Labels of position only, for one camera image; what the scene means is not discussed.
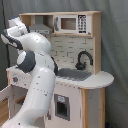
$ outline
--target stove knob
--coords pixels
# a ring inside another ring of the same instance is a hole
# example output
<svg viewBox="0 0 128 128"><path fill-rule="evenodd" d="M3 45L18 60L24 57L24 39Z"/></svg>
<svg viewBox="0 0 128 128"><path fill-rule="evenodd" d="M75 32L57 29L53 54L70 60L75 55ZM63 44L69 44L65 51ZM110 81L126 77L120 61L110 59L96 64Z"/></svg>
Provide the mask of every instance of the stove knob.
<svg viewBox="0 0 128 128"><path fill-rule="evenodd" d="M13 77L13 82L17 82L18 78L17 77Z"/></svg>

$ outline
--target toy kitchen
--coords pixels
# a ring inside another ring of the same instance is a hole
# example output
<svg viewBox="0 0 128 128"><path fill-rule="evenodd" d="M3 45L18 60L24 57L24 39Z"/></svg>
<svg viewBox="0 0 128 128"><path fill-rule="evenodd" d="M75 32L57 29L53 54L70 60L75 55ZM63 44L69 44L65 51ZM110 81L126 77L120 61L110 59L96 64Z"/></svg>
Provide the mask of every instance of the toy kitchen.
<svg viewBox="0 0 128 128"><path fill-rule="evenodd" d="M35 126L105 128L105 87L114 78L101 71L101 12L25 13L20 17L31 32L47 37L59 67L49 112ZM31 77L18 69L7 72L12 118L23 104Z"/></svg>

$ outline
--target white tile backsplash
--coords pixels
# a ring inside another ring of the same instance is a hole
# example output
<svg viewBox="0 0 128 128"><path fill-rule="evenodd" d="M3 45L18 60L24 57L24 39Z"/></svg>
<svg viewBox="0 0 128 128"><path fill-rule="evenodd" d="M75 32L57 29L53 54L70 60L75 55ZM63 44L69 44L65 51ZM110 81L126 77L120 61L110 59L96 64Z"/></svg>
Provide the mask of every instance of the white tile backsplash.
<svg viewBox="0 0 128 128"><path fill-rule="evenodd" d="M62 35L46 35L46 37L52 45L51 56L58 66L75 68L81 51L86 50L93 56L93 38ZM82 55L81 62L86 62L86 70L92 71L93 67L86 55Z"/></svg>

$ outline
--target faucet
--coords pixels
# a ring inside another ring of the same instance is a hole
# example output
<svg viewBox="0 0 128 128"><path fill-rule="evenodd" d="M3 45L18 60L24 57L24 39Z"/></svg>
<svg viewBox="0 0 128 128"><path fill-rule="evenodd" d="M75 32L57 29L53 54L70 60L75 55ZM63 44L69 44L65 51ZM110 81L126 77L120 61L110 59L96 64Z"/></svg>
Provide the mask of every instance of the faucet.
<svg viewBox="0 0 128 128"><path fill-rule="evenodd" d="M82 51L82 52L80 52L80 53L78 54L78 63L76 64L77 70L84 70L85 67L86 67L86 62L84 62L84 64L82 64L82 63L80 62L81 55L83 55L83 54L86 54L86 55L88 56L88 58L89 58L89 60L90 60L90 65L93 65L93 58L92 58L92 56L91 56L88 52Z"/></svg>

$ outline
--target black cable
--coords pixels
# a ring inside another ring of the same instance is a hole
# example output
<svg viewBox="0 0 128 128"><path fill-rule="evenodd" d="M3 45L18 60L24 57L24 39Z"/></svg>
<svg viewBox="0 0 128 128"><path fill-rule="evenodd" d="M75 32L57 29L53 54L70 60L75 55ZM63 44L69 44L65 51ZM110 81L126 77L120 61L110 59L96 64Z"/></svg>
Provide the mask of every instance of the black cable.
<svg viewBox="0 0 128 128"><path fill-rule="evenodd" d="M2 0L2 8L3 8L4 28L6 29L5 12L4 12L4 1L3 0ZM10 67L10 57L9 57L9 48L8 48L8 45L6 45L6 51L7 51L8 67Z"/></svg>

